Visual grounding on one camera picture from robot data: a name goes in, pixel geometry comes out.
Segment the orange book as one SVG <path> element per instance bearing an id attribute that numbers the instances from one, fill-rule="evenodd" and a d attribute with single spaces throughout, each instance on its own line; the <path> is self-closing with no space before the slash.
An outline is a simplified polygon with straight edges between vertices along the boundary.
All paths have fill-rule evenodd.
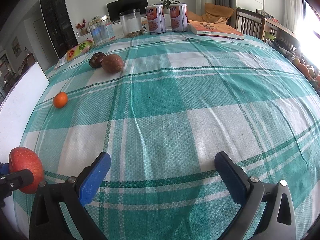
<path id="1" fill-rule="evenodd" d="M 243 40 L 244 35 L 227 24 L 188 21 L 188 29 L 195 35 L 215 36 Z"/>

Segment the orange cushion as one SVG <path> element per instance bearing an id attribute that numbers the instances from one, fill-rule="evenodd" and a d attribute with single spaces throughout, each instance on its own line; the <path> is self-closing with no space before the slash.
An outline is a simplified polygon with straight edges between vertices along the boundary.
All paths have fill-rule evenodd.
<path id="1" fill-rule="evenodd" d="M 216 24 L 226 24 L 229 18 L 234 14 L 234 9 L 225 7 L 223 5 L 215 5 L 212 3 L 204 4 L 205 13 L 203 15 L 197 15 L 192 11 L 188 11 L 188 20 L 197 22 L 209 22 Z"/>

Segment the dark purple passion fruit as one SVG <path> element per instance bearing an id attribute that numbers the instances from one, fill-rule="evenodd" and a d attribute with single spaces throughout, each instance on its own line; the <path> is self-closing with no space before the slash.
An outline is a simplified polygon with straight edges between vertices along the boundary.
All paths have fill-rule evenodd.
<path id="1" fill-rule="evenodd" d="M 89 61 L 90 67 L 94 69 L 100 68 L 105 56 L 102 52 L 94 53 Z"/>

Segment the orange tangerine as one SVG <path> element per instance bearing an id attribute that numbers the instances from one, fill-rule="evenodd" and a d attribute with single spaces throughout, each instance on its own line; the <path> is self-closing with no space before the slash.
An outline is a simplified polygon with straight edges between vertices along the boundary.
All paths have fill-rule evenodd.
<path id="1" fill-rule="evenodd" d="M 65 92 L 60 92 L 53 98 L 53 105 L 55 108 L 62 108 L 67 104 L 67 102 L 68 96 Z"/>

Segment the left orange tin can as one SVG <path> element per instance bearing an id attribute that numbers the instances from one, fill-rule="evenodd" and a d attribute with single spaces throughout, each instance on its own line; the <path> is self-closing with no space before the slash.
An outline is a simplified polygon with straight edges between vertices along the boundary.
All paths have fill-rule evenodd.
<path id="1" fill-rule="evenodd" d="M 150 34 L 161 34 L 165 32 L 165 18 L 163 5 L 151 5 L 146 8 L 146 16 Z"/>

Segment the black television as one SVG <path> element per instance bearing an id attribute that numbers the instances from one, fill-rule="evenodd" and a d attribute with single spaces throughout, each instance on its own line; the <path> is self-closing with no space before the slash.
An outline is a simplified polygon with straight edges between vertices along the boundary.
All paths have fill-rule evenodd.
<path id="1" fill-rule="evenodd" d="M 139 9 L 142 16 L 146 16 L 148 0 L 117 0 L 107 4 L 107 10 L 111 22 L 118 22 L 119 15 L 123 12 Z"/>

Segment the wooden chair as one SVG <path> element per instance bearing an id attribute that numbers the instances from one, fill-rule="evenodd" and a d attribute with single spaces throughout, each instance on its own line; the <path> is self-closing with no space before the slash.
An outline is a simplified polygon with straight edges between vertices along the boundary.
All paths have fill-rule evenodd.
<path id="1" fill-rule="evenodd" d="M 236 9 L 236 30 L 244 35 L 264 39 L 266 18 L 246 9 Z"/>

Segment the orange tin can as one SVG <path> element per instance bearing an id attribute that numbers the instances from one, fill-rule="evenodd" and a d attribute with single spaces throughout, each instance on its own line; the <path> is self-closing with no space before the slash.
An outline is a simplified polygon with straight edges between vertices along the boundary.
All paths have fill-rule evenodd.
<path id="1" fill-rule="evenodd" d="M 163 5 L 151 5 L 146 8 L 146 16 L 150 34 L 161 34 L 165 32 L 165 18 Z"/>
<path id="2" fill-rule="evenodd" d="M 185 32 L 188 29 L 187 5 L 174 3 L 169 5 L 171 29 L 175 32 Z"/>

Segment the green potted plant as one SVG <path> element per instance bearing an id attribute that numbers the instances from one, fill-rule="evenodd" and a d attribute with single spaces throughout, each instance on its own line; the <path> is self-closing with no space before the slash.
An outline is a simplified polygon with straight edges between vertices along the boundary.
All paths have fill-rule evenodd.
<path id="1" fill-rule="evenodd" d="M 170 5 L 180 3 L 178 0 L 159 0 L 161 5 L 163 6 L 163 10 L 165 14 L 170 13 Z"/>

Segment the right orange tin can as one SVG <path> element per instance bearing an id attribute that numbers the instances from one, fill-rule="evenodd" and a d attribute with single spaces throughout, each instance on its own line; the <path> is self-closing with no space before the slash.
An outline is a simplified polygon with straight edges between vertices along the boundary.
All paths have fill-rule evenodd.
<path id="1" fill-rule="evenodd" d="M 188 29 L 187 5 L 174 3 L 169 5 L 171 29 L 175 32 L 185 32 Z"/>

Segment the clear jar black lid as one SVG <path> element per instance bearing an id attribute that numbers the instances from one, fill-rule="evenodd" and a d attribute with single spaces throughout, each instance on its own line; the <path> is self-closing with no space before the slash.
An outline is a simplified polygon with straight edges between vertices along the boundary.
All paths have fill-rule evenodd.
<path id="1" fill-rule="evenodd" d="M 139 9 L 132 9 L 119 14 L 125 38 L 143 35 L 143 26 Z"/>

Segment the white tv cabinet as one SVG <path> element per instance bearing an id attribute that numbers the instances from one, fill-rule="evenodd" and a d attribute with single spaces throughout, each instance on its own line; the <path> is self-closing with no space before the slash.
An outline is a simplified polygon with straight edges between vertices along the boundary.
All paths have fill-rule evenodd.
<path id="1" fill-rule="evenodd" d="M 170 14 L 164 14 L 164 18 L 165 18 L 166 31 L 171 31 Z M 141 17 L 141 21 L 142 21 L 144 33 L 148 33 L 149 32 L 149 25 L 148 25 L 147 17 L 146 16 Z M 89 26 L 88 34 L 85 34 L 81 37 L 76 38 L 78 44 L 81 44 L 85 40 L 91 40 L 95 43 L 95 40 L 93 40 L 93 35 L 98 37 L 99 44 L 108 41 L 108 39 L 111 39 L 112 37 L 114 37 L 114 38 L 112 38 L 112 40 L 124 38 L 123 28 L 122 28 L 122 25 L 120 22 L 113 23 L 113 24 L 111 24 L 111 23 L 110 24 L 102 24 L 100 22 L 100 23 L 97 23 L 96 25 L 98 25 L 98 26 L 97 27 Z"/>

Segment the clear jar gold lid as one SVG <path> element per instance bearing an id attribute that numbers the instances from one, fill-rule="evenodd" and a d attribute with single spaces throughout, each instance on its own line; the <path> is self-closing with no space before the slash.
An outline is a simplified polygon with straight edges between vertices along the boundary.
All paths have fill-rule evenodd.
<path id="1" fill-rule="evenodd" d="M 88 25 L 96 46 L 116 39 L 112 23 L 108 15 L 91 20 Z"/>

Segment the fruit print pillow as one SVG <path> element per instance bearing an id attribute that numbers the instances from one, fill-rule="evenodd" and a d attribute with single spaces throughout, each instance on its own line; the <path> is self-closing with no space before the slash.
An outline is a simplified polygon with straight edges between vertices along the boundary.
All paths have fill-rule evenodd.
<path id="1" fill-rule="evenodd" d="M 82 54 L 87 53 L 90 48 L 93 46 L 92 40 L 85 40 L 84 42 L 80 43 L 79 45 L 73 47 L 72 49 L 68 50 L 66 53 L 67 61 L 72 61 L 75 58 L 81 56 Z"/>

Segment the red flower vase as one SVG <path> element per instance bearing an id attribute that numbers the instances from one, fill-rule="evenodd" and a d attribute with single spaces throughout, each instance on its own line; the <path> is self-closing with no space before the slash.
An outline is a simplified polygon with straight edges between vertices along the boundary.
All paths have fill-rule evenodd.
<path id="1" fill-rule="evenodd" d="M 77 22 L 75 28 L 80 32 L 80 35 L 86 35 L 88 33 L 86 27 L 86 19 L 83 18 L 81 22 Z"/>

